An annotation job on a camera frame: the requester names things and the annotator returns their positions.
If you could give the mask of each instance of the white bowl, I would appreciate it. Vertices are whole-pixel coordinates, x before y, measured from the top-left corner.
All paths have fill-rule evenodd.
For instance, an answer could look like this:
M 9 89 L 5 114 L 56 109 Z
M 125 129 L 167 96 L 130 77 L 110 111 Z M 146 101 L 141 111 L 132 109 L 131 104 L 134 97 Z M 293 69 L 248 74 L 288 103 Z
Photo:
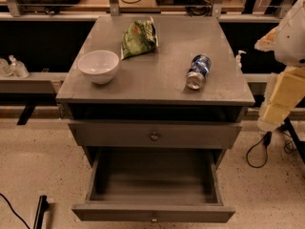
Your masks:
M 77 67 L 91 82 L 105 84 L 115 77 L 118 63 L 118 55 L 101 50 L 83 55 L 78 60 Z

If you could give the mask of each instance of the crumpled bag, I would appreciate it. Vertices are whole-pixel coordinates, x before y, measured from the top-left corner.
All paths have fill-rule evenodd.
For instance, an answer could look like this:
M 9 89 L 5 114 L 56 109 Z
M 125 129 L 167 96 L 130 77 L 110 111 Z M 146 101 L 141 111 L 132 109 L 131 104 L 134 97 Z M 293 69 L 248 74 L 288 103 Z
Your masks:
M 158 47 L 156 30 L 151 20 L 136 20 L 123 33 L 121 59 L 153 51 Z

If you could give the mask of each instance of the concrete floor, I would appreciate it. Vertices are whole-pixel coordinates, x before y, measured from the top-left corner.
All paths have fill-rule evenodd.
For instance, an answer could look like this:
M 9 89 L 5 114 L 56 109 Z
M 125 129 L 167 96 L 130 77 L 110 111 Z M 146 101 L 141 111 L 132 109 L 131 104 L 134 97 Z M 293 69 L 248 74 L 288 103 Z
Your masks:
M 297 152 L 284 152 L 289 138 L 276 131 L 267 164 L 251 168 L 246 152 L 264 135 L 254 120 L 242 122 L 242 132 L 217 170 L 224 204 L 236 210 L 228 223 L 82 222 L 71 206 L 85 200 L 91 167 L 75 144 L 68 121 L 57 118 L 56 111 L 38 108 L 26 125 L 17 126 L 19 114 L 10 107 L 0 109 L 0 193 L 30 228 L 41 195 L 50 204 L 42 227 L 46 229 L 304 228 L 305 165 Z M 293 125 L 305 138 L 305 122 Z M 261 151 L 255 150 L 254 161 L 262 158 Z M 0 228 L 26 228 L 2 198 Z

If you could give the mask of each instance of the cabinet top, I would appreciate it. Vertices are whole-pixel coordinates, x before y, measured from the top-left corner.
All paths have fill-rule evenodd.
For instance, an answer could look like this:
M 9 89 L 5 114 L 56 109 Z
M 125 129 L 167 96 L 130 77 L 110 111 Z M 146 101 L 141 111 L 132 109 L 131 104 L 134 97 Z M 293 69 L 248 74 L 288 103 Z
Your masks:
M 145 15 L 100 16 L 62 85 L 57 100 L 74 103 L 181 104 L 250 106 L 254 98 L 218 21 L 212 17 L 153 15 L 159 47 L 120 61 L 116 77 L 105 85 L 91 83 L 77 69 L 85 53 L 109 50 L 121 55 L 124 31 Z M 206 54 L 212 61 L 205 86 L 185 86 L 192 59 Z

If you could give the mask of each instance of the soda can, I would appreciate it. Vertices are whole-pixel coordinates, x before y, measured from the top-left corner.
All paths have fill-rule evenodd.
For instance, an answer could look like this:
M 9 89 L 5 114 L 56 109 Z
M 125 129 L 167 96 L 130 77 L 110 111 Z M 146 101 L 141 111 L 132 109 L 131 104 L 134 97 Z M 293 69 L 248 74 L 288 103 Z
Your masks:
M 194 90 L 200 89 L 205 81 L 206 77 L 210 72 L 211 59 L 206 55 L 197 55 L 191 64 L 186 76 L 186 85 Z

